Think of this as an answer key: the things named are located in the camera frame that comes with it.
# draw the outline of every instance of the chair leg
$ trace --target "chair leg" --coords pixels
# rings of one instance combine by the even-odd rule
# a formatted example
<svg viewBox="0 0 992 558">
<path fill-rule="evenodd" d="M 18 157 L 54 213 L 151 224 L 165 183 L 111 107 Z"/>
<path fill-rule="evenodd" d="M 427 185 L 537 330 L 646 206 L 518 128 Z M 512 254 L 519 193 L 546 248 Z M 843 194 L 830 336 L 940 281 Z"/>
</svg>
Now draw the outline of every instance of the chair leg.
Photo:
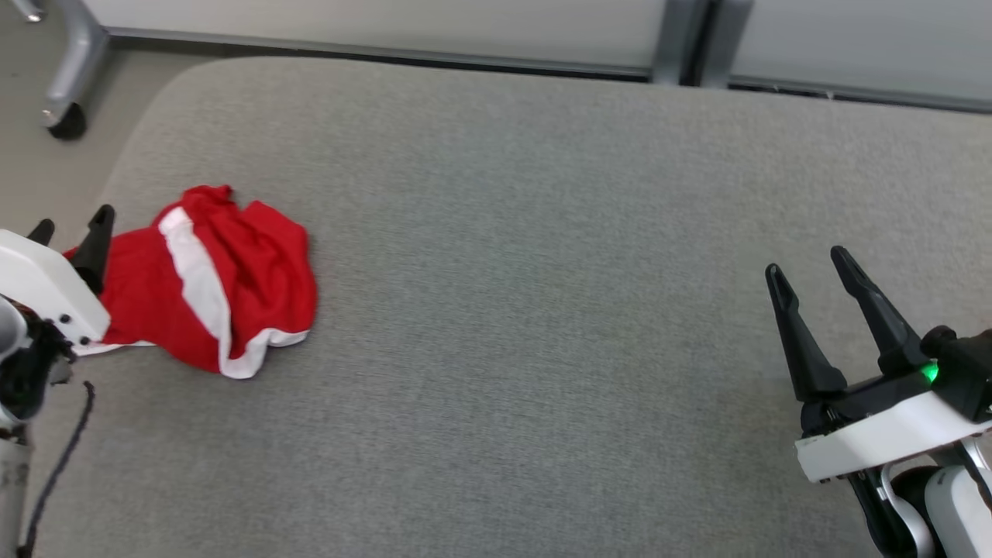
<svg viewBox="0 0 992 558">
<path fill-rule="evenodd" d="M 56 3 L 62 8 L 68 41 L 62 63 L 49 86 L 42 124 L 59 139 L 74 139 L 86 127 L 79 98 L 103 58 L 110 36 L 82 0 L 56 0 Z"/>
<path fill-rule="evenodd" d="M 45 19 L 45 10 L 36 0 L 12 0 L 12 2 L 28 23 L 38 23 Z"/>
</svg>

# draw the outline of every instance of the black cable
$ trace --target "black cable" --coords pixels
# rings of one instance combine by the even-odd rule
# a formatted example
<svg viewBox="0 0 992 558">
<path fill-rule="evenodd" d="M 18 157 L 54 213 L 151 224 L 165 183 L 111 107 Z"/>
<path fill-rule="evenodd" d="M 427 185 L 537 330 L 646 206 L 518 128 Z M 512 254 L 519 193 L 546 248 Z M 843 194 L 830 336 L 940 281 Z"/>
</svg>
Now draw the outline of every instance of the black cable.
<svg viewBox="0 0 992 558">
<path fill-rule="evenodd" d="M 86 388 L 86 406 L 82 409 L 79 422 L 75 424 L 75 431 L 72 432 L 72 437 L 69 438 L 68 444 L 62 450 L 62 456 L 59 457 L 59 462 L 56 464 L 55 469 L 52 470 L 52 474 L 49 475 L 49 479 L 45 481 L 45 487 L 42 488 L 41 495 L 38 496 L 38 502 L 35 503 L 35 510 L 31 513 L 31 522 L 28 523 L 28 537 L 24 541 L 24 545 L 17 549 L 17 558 L 31 558 L 31 555 L 34 554 L 35 542 L 38 540 L 38 524 L 42 521 L 42 513 L 45 512 L 45 503 L 48 501 L 49 496 L 52 495 L 52 490 L 56 487 L 56 481 L 59 480 L 59 475 L 65 470 L 65 466 L 68 464 L 68 458 L 79 444 L 82 430 L 86 428 L 86 422 L 89 421 L 89 413 L 93 410 L 93 399 L 96 397 L 96 390 L 93 389 L 93 384 L 88 381 L 83 382 L 82 385 Z"/>
<path fill-rule="evenodd" d="M 964 462 L 964 469 L 968 471 L 968 476 L 975 481 L 976 485 L 978 485 L 978 493 L 981 494 L 982 501 L 984 501 L 985 506 L 989 508 L 989 512 L 992 512 L 992 490 L 989 490 L 989 485 L 985 482 L 982 474 L 978 471 L 978 466 L 975 465 L 975 461 L 971 459 L 970 455 L 968 455 L 968 452 L 964 449 L 963 444 L 956 442 L 954 443 L 954 448 L 961 456 L 961 461 Z"/>
</svg>

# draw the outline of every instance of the gray carpeted surface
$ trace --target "gray carpeted surface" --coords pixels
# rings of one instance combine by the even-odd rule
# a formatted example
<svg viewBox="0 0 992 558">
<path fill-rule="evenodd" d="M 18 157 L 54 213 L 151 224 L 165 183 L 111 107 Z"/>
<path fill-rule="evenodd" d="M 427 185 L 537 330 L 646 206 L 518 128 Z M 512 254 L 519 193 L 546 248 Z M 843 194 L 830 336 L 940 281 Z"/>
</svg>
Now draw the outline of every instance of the gray carpeted surface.
<svg viewBox="0 0 992 558">
<path fill-rule="evenodd" d="M 796 462 L 778 261 L 850 379 L 845 244 L 923 332 L 992 306 L 982 117 L 323 60 L 180 76 L 110 181 L 120 230 L 231 184 L 304 224 L 310 339 L 235 381 L 94 357 L 43 556 L 863 556 Z M 82 391 L 52 396 L 35 483 Z"/>
</svg>

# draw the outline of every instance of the floor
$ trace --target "floor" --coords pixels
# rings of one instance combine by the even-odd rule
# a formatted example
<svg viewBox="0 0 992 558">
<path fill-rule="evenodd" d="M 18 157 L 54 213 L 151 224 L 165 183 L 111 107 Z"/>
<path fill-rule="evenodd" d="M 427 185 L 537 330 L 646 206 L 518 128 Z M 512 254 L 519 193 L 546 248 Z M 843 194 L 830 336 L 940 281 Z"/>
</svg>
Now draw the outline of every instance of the floor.
<svg viewBox="0 0 992 558">
<path fill-rule="evenodd" d="M 64 46 L 61 14 L 27 24 L 0 0 L 0 228 L 25 234 L 51 218 L 58 249 L 85 232 L 118 154 L 156 93 L 183 70 L 222 54 L 219 47 L 216 57 L 112 47 L 84 103 L 88 131 L 61 142 L 40 122 Z"/>
</svg>

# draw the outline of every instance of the green led indicator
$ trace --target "green led indicator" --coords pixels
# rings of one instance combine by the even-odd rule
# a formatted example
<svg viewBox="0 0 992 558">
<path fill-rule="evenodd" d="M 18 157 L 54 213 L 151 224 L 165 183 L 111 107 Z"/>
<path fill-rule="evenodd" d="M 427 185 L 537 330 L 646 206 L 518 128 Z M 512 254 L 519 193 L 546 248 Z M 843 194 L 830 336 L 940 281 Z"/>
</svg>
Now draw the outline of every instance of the green led indicator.
<svg viewBox="0 0 992 558">
<path fill-rule="evenodd" d="M 930 361 L 924 364 L 922 368 L 920 368 L 920 372 L 922 372 L 923 375 L 927 377 L 930 383 L 933 383 L 933 381 L 936 379 L 936 375 L 938 374 L 939 370 L 937 370 L 936 362 Z"/>
</svg>

